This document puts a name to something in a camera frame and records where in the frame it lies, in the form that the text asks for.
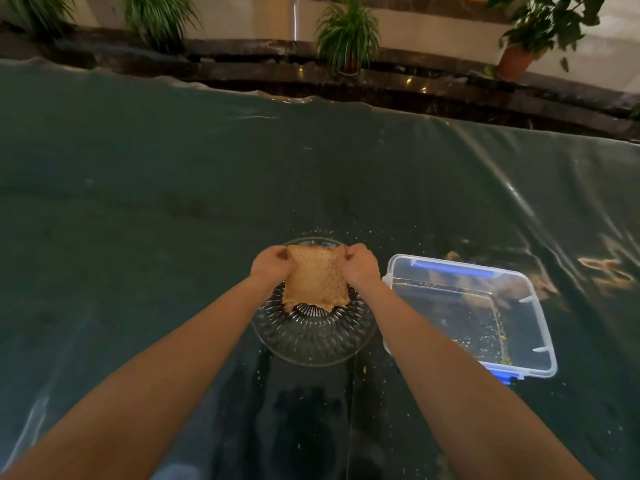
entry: potted plant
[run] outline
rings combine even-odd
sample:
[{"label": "potted plant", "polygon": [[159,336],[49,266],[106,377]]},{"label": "potted plant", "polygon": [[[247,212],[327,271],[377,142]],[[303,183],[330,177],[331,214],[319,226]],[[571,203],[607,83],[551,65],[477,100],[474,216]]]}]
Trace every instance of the potted plant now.
[{"label": "potted plant", "polygon": [[22,28],[36,40],[49,42],[61,37],[73,20],[73,0],[4,0],[20,20]]},{"label": "potted plant", "polygon": [[[508,6],[515,0],[489,0],[488,6]],[[529,65],[542,57],[556,44],[566,51],[574,51],[577,42],[584,37],[582,25],[595,26],[600,23],[598,12],[604,0],[528,0],[511,17],[515,26],[500,38],[507,49],[502,54],[495,71],[504,80],[516,81],[527,71]],[[565,72],[569,71],[566,57],[560,61]]]},{"label": "potted plant", "polygon": [[190,0],[126,0],[127,27],[146,44],[163,54],[184,51],[184,29],[198,15]]},{"label": "potted plant", "polygon": [[316,44],[318,59],[341,74],[356,75],[380,47],[378,20],[360,0],[331,3],[318,19]]}]

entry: hand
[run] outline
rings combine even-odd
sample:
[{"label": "hand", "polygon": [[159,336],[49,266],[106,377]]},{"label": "hand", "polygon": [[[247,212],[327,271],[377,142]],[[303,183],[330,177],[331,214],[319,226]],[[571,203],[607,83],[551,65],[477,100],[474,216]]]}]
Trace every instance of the hand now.
[{"label": "hand", "polygon": [[273,290],[297,267],[298,262],[293,259],[286,246],[272,246],[253,260],[251,277]]},{"label": "hand", "polygon": [[335,265],[340,268],[348,284],[358,292],[381,282],[378,260],[362,243],[346,248],[344,254],[338,253]]}]

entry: food storage box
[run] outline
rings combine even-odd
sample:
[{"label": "food storage box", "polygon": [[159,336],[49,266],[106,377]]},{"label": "food storage box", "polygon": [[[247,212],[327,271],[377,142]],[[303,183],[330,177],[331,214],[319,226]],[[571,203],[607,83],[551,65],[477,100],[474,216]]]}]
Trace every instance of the food storage box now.
[{"label": "food storage box", "polygon": [[524,274],[398,254],[383,279],[503,382],[555,375],[551,335]]}]

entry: round plate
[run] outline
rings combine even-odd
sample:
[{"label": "round plate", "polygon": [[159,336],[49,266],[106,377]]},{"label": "round plate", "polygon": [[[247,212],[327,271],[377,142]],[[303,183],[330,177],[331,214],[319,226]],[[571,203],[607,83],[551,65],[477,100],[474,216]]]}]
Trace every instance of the round plate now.
[{"label": "round plate", "polygon": [[[325,237],[304,237],[285,245],[335,248],[340,242]],[[347,306],[331,312],[300,303],[286,313],[282,303],[284,282],[258,310],[252,323],[261,341],[277,356],[298,365],[322,366],[342,362],[363,348],[376,330],[376,319],[356,290],[349,286]]]}]

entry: slice of brown bread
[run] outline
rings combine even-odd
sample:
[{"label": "slice of brown bread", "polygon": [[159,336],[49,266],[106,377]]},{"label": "slice of brown bread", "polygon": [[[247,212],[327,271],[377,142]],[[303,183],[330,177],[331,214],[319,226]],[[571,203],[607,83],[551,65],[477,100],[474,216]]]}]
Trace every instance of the slice of brown bread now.
[{"label": "slice of brown bread", "polygon": [[292,244],[289,252],[300,265],[284,284],[282,302],[287,312],[299,303],[319,306],[328,312],[334,306],[349,304],[347,281],[333,263],[335,254],[344,252],[344,246],[321,248]]}]

